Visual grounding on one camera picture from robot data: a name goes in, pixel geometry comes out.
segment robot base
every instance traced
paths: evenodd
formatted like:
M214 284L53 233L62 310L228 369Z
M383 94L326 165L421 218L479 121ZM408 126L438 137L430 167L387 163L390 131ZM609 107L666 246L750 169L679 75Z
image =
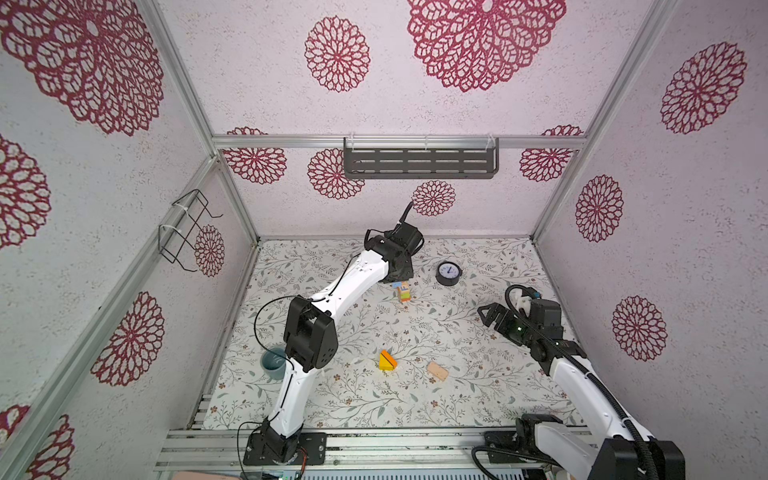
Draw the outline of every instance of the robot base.
M328 435L325 433L300 433L296 454L287 464L283 465L301 465L304 462L301 448L306 450L307 465L322 465L326 461L327 437ZM248 437L245 455L243 455L243 465L280 465L272 451L264 445L264 437L258 430Z

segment yellow triangular block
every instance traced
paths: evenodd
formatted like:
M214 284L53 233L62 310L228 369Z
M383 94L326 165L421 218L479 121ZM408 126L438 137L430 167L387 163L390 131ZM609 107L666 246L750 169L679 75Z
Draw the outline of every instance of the yellow triangular block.
M393 359L386 350L382 350L379 355L379 370L394 370L397 366L397 360Z

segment black alarm clock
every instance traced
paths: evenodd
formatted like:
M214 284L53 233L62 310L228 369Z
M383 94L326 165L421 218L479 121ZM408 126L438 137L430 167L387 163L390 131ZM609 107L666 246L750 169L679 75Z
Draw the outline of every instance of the black alarm clock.
M454 286L462 275L462 269L453 262L443 262L437 266L437 281L440 285Z

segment floral tablecloth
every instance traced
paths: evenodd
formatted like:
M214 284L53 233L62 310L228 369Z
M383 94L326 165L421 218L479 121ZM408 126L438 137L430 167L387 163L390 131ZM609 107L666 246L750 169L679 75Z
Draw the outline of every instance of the floral tablecloth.
M359 240L262 243L205 429L260 422L272 409L280 382L260 368L263 350L253 338L257 310L277 296L315 293L361 248ZM443 260L462 268L458 285L437 283L435 270ZM476 311L491 302L503 303L510 283L532 285L544 298L554 299L530 241L427 239L413 265L411 302L401 304L390 285L378 283L336 321L339 350L319 376L305 425L498 426L514 425L526 412L553 413L572 425L583 422L527 349L485 328ZM282 342L289 302L275 302L259 316L257 332L265 345ZM565 318L564 324L566 337L572 338ZM379 370L382 349L397 360L395 371ZM449 371L447 380L427 372L431 361Z

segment red flower motif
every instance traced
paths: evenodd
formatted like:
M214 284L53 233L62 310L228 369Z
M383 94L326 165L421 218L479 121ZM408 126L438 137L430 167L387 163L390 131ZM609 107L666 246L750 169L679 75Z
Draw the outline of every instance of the red flower motif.
M205 276L215 276L224 265L224 240L213 225L205 225L194 241L194 259Z
M14 405L10 409L0 412L0 449L16 430L16 426L29 412L29 405Z
M655 359L667 346L667 324L648 299L629 296L616 305L614 336L619 346L636 360Z
M584 132L573 125L558 125L546 130L543 135L581 135ZM520 157L520 171L523 176L537 182L560 177L573 150L567 148L528 148Z
M421 215L434 217L444 214L453 206L456 192L448 182L430 180L414 190L411 200L413 200L413 208Z
M576 202L576 226L591 242L605 240L619 226L624 201L619 183L599 175L588 181Z
M317 22L304 47L306 66L328 90L348 91L368 73L371 58L366 38L345 18L325 17Z
M51 211L37 161L0 135L0 249L34 237Z
M736 100L745 70L744 52L727 41L686 60L661 99L661 120L667 129L688 134L714 122Z
M328 198L350 198L357 195L365 180L350 180L344 174L344 152L338 148L319 151L310 160L306 174L315 190Z
M40 452L27 468L26 480L61 480L69 472L69 460L74 452L72 436L74 429L69 425L69 415L62 415L43 443Z
M165 318L157 300L149 292L141 292L134 301L133 309L109 339L101 351L91 373L99 383L126 386L149 370L163 346Z
M40 91L110 134L148 130L163 99L163 70L131 0L0 0L2 46Z
M565 15L565 0L408 0L408 32L427 75L488 90L533 61Z
M257 128L238 127L230 135L266 135ZM234 148L222 151L232 171L255 184L271 184L286 171L286 156L282 148Z

